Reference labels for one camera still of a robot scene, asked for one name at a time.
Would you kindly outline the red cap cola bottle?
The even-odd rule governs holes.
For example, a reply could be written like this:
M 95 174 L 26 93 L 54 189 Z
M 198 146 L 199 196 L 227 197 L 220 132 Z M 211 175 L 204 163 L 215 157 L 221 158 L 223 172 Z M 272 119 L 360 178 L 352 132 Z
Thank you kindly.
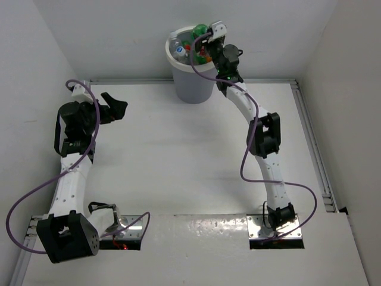
M 191 46 L 190 45 L 185 45 L 185 50 L 190 51 L 191 50 Z M 206 50 L 205 50 L 205 48 L 203 46 L 201 47 L 200 51 L 198 52 L 198 55 L 202 56 L 202 57 L 207 57 Z

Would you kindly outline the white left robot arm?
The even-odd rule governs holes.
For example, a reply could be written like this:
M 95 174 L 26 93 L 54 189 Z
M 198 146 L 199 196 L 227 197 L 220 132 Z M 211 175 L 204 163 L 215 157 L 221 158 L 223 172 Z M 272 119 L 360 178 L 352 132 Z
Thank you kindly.
M 52 263 L 94 256 L 101 235 L 118 227 L 115 204 L 90 203 L 85 216 L 86 179 L 93 164 L 95 147 L 90 144 L 96 126 L 96 106 L 90 99 L 73 101 L 58 110 L 65 123 L 64 142 L 58 146 L 61 168 L 55 199 L 36 232 Z

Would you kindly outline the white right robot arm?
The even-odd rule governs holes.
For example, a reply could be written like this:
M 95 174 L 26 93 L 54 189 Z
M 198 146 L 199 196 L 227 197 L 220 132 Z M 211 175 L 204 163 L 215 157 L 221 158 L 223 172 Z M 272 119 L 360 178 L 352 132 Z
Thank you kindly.
M 279 167 L 281 144 L 280 116 L 269 113 L 249 94 L 238 72 L 239 57 L 243 54 L 236 46 L 224 44 L 224 36 L 212 40 L 210 32 L 198 36 L 192 47 L 197 51 L 205 48 L 217 70 L 218 90 L 229 99 L 248 122 L 246 151 L 255 157 L 262 173 L 262 183 L 267 194 L 268 227 L 272 230 L 295 219 L 294 207 L 289 199 Z

